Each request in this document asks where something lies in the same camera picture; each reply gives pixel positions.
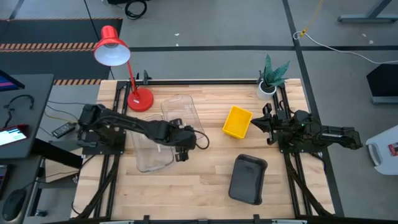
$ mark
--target gray floor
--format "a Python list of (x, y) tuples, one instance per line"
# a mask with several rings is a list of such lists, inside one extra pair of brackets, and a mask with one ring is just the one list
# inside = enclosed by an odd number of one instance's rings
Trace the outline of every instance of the gray floor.
[[(93, 17), (124, 17), (123, 10), (116, 6), (101, 0), (87, 2)], [(340, 14), (365, 13), (375, 2), (378, 0), (325, 1), (308, 33), (327, 45), (398, 45), (398, 23), (337, 23)], [(8, 18), (16, 3), (17, 0), (1, 1), (0, 19)], [(290, 0), (289, 4), (295, 26), (302, 29), (310, 20), (318, 0)], [(397, 11), (398, 1), (393, 1), (385, 10), (386, 13)], [(82, 0), (25, 0), (17, 15), (17, 18), (56, 17), (88, 16)], [(293, 45), (280, 0), (152, 0), (142, 19), (123, 20), (121, 38), (130, 47)], [(308, 39), (302, 39), (300, 43), (314, 45)], [(378, 61), (398, 60), (396, 51), (360, 53)], [(153, 78), (256, 78), (258, 70), (264, 66), (266, 54), (272, 57), (276, 66), (290, 60), (292, 64), (287, 76), (301, 78), (295, 52), (136, 52), (131, 63), (134, 73), (146, 69)], [(323, 124), (354, 126), (365, 142), (398, 123), (398, 106), (374, 106), (370, 102), (366, 75), (377, 65), (336, 52), (303, 54)], [(113, 72), (117, 79), (128, 76), (123, 66), (114, 67)], [(55, 86), (50, 99), (94, 103), (97, 92), (97, 86)], [(79, 106), (55, 107), (76, 116), (80, 114)], [(48, 112), (63, 116), (51, 110)], [(42, 127), (53, 130), (62, 123), (44, 118)], [(39, 137), (50, 140), (43, 132)], [(398, 177), (378, 174), (365, 149), (350, 151), (332, 146), (329, 151), (345, 215), (398, 220), (395, 209)], [(67, 219), (74, 193), (74, 188), (46, 190), (40, 208), (49, 210), (50, 215), (30, 218), (26, 223)], [(53, 200), (54, 195), (64, 198)]]

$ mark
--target yellow bowl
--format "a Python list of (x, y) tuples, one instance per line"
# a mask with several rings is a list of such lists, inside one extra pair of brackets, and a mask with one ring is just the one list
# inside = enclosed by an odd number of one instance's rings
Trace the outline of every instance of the yellow bowl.
[(238, 139), (244, 138), (253, 113), (237, 106), (232, 106), (225, 121), (223, 131)]

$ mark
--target clear plastic container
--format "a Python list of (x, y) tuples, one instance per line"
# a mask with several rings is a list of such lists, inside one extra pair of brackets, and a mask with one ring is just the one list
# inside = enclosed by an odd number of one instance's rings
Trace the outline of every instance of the clear plastic container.
[[(180, 118), (184, 126), (190, 125), (197, 131), (202, 133), (205, 132), (201, 126), (198, 113), (190, 95), (177, 95), (169, 100), (163, 101), (160, 107), (162, 108), (166, 121)], [(197, 139), (203, 137), (200, 133), (196, 133), (196, 135)]]
[[(163, 120), (161, 115), (144, 118), (145, 121)], [(171, 165), (174, 162), (173, 149), (156, 144), (145, 135), (132, 132), (132, 142), (137, 158), (137, 169), (140, 172), (153, 172)]]

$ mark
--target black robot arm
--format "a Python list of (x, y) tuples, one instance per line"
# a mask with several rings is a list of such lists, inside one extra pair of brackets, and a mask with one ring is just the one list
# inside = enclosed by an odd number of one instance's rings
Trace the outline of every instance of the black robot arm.
[(79, 139), (83, 133), (94, 131), (101, 142), (110, 146), (116, 144), (118, 140), (115, 127), (145, 134), (147, 138), (165, 146), (194, 149), (197, 141), (191, 126), (180, 128), (167, 121), (143, 121), (111, 111), (104, 105), (85, 105), (78, 124), (80, 125)]
[(253, 119), (262, 132), (269, 133), (268, 144), (276, 141), (290, 152), (318, 152), (333, 143), (349, 149), (359, 149), (363, 145), (359, 133), (354, 128), (324, 126), (306, 111), (298, 110), (292, 118), (285, 113), (271, 115), (271, 104), (263, 108), (261, 118)]

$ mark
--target red desk lamp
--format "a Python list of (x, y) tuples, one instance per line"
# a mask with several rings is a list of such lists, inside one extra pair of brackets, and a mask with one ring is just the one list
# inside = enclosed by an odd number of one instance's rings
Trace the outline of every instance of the red desk lamp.
[(137, 89), (129, 62), (131, 56), (129, 47), (119, 39), (118, 33), (113, 26), (104, 26), (101, 29), (101, 37), (102, 39), (94, 49), (95, 59), (106, 66), (117, 66), (127, 63), (132, 84), (132, 92), (127, 98), (127, 104), (134, 111), (148, 110), (154, 103), (154, 96), (148, 89)]

